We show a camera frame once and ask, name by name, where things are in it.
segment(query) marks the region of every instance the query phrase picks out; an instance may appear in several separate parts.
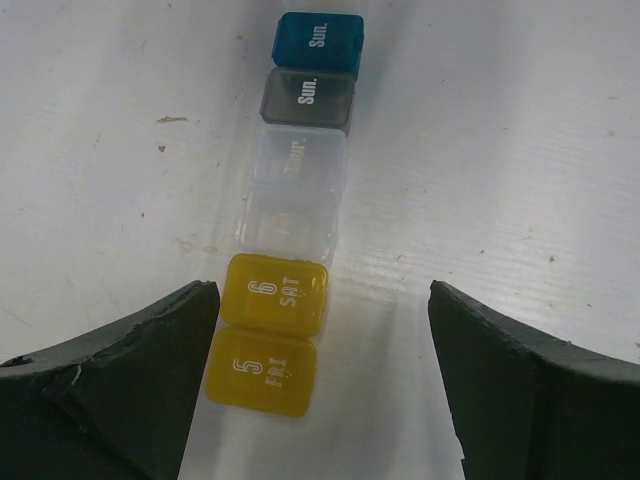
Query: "number 5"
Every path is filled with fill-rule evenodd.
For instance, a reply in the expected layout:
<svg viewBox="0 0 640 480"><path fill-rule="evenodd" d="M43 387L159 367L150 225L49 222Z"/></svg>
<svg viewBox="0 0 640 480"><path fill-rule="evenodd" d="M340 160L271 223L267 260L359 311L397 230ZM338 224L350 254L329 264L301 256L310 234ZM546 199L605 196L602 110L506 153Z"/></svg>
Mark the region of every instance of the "number 5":
<svg viewBox="0 0 640 480"><path fill-rule="evenodd" d="M262 364L258 362L252 362L247 360L244 363L240 363L237 358L233 360L233 369L239 372L253 373L254 375L260 375L262 373Z"/></svg>

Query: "blue pill box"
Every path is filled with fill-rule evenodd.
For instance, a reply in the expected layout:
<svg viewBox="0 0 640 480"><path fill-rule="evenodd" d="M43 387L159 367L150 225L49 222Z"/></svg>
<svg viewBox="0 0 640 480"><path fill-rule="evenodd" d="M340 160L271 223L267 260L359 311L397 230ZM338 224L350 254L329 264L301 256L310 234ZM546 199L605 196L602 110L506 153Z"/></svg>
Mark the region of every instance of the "blue pill box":
<svg viewBox="0 0 640 480"><path fill-rule="evenodd" d="M358 76L364 20L358 15L290 12L278 24L272 58L279 67Z"/></svg>

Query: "white surface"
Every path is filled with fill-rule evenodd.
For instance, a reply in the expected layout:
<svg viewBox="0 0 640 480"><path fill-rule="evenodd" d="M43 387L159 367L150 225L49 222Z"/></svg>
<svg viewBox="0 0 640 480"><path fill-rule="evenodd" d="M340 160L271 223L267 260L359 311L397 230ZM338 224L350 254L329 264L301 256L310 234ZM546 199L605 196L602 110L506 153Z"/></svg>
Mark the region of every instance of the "white surface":
<svg viewBox="0 0 640 480"><path fill-rule="evenodd" d="M281 13L0 0L3 360L222 280ZM432 279L638 362L639 16L370 2L311 411L200 401L182 479L460 479Z"/></svg>
<svg viewBox="0 0 640 480"><path fill-rule="evenodd" d="M347 13L364 17L369 0L283 0L287 11Z"/></svg>

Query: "gray pill box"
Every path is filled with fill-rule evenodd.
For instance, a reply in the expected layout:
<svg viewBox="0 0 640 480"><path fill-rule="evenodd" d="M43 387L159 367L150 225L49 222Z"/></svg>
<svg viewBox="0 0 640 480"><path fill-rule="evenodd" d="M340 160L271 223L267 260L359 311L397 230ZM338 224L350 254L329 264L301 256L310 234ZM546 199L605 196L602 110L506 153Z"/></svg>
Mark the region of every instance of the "gray pill box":
<svg viewBox="0 0 640 480"><path fill-rule="evenodd" d="M349 133L355 79L348 73L274 68L260 114L266 123L335 128Z"/></svg>

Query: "black rubber piece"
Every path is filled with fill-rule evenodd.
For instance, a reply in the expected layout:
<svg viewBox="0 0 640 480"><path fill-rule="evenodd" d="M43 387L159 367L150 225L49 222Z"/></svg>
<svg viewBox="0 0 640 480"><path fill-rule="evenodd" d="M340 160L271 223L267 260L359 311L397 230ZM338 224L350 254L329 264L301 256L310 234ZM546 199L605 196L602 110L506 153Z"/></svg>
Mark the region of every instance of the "black rubber piece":
<svg viewBox="0 0 640 480"><path fill-rule="evenodd" d="M467 480L640 479L640 366L442 282L429 321Z"/></svg>
<svg viewBox="0 0 640 480"><path fill-rule="evenodd" d="M194 282L0 365L0 478L175 480L219 306Z"/></svg>

